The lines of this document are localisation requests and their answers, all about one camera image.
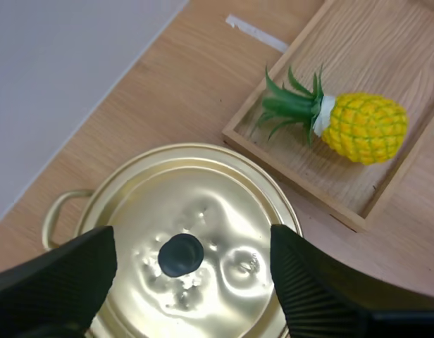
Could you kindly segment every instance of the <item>pineapple leaves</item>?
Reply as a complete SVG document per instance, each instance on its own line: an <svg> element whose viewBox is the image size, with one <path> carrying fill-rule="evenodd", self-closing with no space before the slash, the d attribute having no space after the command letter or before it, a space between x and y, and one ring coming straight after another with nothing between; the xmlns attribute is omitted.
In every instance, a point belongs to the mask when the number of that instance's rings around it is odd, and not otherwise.
<svg viewBox="0 0 434 338"><path fill-rule="evenodd" d="M298 80L295 78L294 74L292 74L292 68L290 66L289 66L289 69L287 70L287 78L289 79L289 83L292 86L292 88L294 88L298 92L301 92L307 96L314 97L313 94L308 89L303 87L303 85L300 82L298 82Z"/></svg>
<svg viewBox="0 0 434 338"><path fill-rule="evenodd" d="M292 125L294 123L297 123L297 120L291 119L291 120L286 120L286 121L282 121L281 123L278 123L271 131L271 133L268 135L268 139L270 140L271 137L282 127L285 127L286 125Z"/></svg>
<svg viewBox="0 0 434 338"><path fill-rule="evenodd" d="M279 100L275 97L265 97L262 100L262 106L267 111L274 111L279 117L296 118L298 120L309 120L312 117L312 103L294 104Z"/></svg>
<svg viewBox="0 0 434 338"><path fill-rule="evenodd" d="M319 70L318 75L317 73L314 73L314 78L313 78L313 97L319 101L323 97L322 71L323 71L323 65L321 65L321 69Z"/></svg>
<svg viewBox="0 0 434 338"><path fill-rule="evenodd" d="M264 112L257 120L251 135L265 122L279 118L281 121L271 130L268 139L270 139L279 129L287 125L301 123L304 128L307 143L311 146L313 140L314 124L321 111L323 98L322 88L323 66L319 72L314 74L313 91L311 92L303 86L294 76L292 68L287 70L287 78L294 89L290 91L285 88L283 83L279 87L268 76L266 68L266 87L270 95L263 96L262 107Z"/></svg>
<svg viewBox="0 0 434 338"><path fill-rule="evenodd" d="M286 88L279 88L279 86L272 81L272 79L268 76L268 71L266 67L266 86L268 90L272 92L278 99L282 99L284 101L289 101L291 104L296 104L297 102L307 102L309 99L295 93L290 92Z"/></svg>

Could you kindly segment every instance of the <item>yellow pineapple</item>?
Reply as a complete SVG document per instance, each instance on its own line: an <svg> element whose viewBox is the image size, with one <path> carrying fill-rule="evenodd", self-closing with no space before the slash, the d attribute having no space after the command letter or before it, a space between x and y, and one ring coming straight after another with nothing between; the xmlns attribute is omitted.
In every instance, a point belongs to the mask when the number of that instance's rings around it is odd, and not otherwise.
<svg viewBox="0 0 434 338"><path fill-rule="evenodd" d="M268 76L273 96L263 98L264 112L256 126L281 118L269 139L280 128L302 123L311 144L312 132L340 155L363 164L381 163L394 157L407 133L406 111L392 100L366 93L324 95L321 74L314 75L313 92L303 87L289 68L288 79L300 94L279 88Z"/></svg>

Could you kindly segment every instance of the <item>black knob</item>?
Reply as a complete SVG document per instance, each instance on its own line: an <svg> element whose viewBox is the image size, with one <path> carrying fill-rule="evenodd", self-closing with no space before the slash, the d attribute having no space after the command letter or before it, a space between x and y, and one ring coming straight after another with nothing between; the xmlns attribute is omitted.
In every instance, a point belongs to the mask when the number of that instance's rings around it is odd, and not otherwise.
<svg viewBox="0 0 434 338"><path fill-rule="evenodd" d="M161 247L158 262L167 276L180 277L198 269L203 257L203 246L195 236L177 234Z"/></svg>

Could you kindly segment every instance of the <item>pot lid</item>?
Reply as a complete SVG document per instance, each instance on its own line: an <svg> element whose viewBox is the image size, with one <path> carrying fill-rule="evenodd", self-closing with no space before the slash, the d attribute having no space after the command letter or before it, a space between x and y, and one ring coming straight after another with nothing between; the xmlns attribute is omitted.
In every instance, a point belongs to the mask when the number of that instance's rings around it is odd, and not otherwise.
<svg viewBox="0 0 434 338"><path fill-rule="evenodd" d="M93 334L283 337L269 269L274 223L302 234L278 185L234 151L176 144L127 162L77 229L115 232L118 270Z"/></svg>

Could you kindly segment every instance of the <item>wooden table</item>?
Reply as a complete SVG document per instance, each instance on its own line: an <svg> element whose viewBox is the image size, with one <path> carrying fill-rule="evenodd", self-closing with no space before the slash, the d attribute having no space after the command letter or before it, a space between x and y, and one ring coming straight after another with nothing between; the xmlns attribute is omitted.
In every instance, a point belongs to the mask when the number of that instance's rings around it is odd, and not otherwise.
<svg viewBox="0 0 434 338"><path fill-rule="evenodd" d="M321 0L191 0L0 224L0 271L42 250L42 218L69 189L97 187L155 146L222 144L221 130L280 52L231 28L233 14L290 43ZM365 273L434 295L434 138L370 232L354 233L283 185L304 236ZM73 233L85 202L68 202L55 238Z"/></svg>

